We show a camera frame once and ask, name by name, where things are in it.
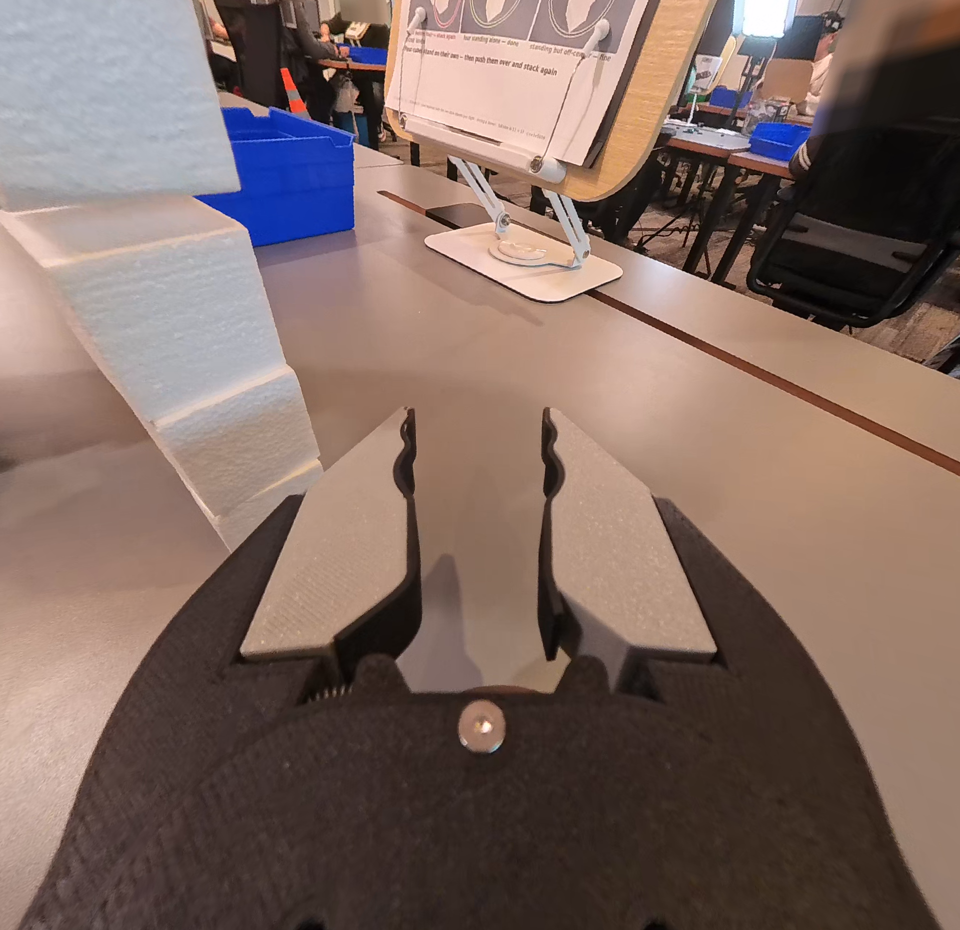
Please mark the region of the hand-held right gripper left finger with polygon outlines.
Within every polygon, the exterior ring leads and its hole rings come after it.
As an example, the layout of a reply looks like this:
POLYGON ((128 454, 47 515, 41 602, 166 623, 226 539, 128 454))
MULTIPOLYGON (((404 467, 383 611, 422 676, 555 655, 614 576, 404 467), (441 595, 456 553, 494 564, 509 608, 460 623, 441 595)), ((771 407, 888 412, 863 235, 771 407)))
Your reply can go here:
POLYGON ((246 660, 316 657, 354 672, 396 659, 423 618, 413 408, 400 408, 305 494, 241 644, 246 660))

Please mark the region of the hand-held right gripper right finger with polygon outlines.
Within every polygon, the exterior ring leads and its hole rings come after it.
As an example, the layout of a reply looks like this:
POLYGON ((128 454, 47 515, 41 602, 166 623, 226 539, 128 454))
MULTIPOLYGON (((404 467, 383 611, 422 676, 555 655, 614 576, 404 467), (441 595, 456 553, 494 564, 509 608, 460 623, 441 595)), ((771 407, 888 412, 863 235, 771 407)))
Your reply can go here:
POLYGON ((647 484, 558 408, 543 410, 537 628, 548 661, 600 661, 627 688, 649 661, 717 646, 647 484))

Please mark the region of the white hard foam cube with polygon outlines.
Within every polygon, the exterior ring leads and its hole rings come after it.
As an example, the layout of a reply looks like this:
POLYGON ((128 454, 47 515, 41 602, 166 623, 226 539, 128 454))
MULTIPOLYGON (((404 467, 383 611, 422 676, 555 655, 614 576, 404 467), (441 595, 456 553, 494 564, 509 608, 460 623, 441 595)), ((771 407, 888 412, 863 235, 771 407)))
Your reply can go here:
POLYGON ((312 460, 226 515, 210 516, 210 524, 226 547, 234 552, 288 497, 305 494, 322 477, 323 470, 319 460, 312 460))
POLYGON ((288 480, 315 480, 319 447, 288 365, 162 418, 149 431, 211 520, 288 480))
POLYGON ((2 210, 240 189, 194 0, 1 0, 2 210))
POLYGON ((143 420, 185 415, 284 371, 248 231, 196 198, 3 212, 2 224, 143 420))

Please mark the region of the white stand with wooden board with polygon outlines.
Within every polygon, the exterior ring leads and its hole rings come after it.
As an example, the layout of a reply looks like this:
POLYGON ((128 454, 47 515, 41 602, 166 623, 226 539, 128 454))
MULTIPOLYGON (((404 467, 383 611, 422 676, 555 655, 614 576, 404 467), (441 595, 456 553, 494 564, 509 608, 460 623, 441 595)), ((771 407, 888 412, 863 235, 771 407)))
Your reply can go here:
MULTIPOLYGON (((395 0, 393 11, 400 0, 395 0)), ((596 259, 577 204, 630 182, 676 100, 716 0, 660 0, 606 141, 593 163, 570 166, 397 114, 387 105, 398 36, 390 29, 386 113, 399 135, 434 144, 467 181, 489 219, 426 239, 434 252, 533 301, 559 303, 622 276, 596 259)))

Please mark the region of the blue plastic bin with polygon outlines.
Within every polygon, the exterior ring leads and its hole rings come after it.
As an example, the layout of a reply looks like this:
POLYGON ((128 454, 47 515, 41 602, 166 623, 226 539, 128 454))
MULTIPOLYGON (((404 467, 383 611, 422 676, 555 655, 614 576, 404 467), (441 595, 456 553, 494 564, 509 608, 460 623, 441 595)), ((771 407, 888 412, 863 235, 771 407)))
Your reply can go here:
POLYGON ((276 108, 223 108, 241 190, 198 201, 243 225, 253 247, 354 228, 354 138, 276 108))

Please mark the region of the black office chair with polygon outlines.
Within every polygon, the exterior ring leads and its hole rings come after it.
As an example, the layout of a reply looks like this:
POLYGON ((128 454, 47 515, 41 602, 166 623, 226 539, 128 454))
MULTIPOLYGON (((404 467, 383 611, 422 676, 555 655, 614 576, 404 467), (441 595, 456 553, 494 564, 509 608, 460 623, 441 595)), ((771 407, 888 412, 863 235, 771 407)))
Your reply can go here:
POLYGON ((957 117, 811 133, 790 161, 747 287, 835 331, 922 299, 958 259, 957 117))

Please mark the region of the background work table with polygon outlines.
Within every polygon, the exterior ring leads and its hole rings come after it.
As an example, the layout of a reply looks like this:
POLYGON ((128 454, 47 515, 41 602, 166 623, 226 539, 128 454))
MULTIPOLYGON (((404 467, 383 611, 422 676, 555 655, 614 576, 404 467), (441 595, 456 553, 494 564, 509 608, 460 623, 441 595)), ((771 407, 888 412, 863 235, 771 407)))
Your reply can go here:
POLYGON ((755 227, 775 202, 781 184, 792 180, 789 160, 797 147, 786 144, 783 153, 774 144, 755 141, 729 131, 677 131, 668 148, 675 163, 687 163, 689 172, 678 199, 680 216, 689 216, 687 232, 694 233, 682 270, 726 288, 740 252, 755 227), (711 240, 738 201, 743 210, 714 263, 707 259, 711 240))

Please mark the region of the printed instruction sheet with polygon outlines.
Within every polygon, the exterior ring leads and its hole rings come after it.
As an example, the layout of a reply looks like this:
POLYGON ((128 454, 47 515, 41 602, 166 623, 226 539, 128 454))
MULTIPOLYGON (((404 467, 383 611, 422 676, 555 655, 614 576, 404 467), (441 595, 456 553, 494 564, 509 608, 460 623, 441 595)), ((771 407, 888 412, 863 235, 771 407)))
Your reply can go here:
POLYGON ((589 167, 661 0, 399 0, 387 105, 589 167))

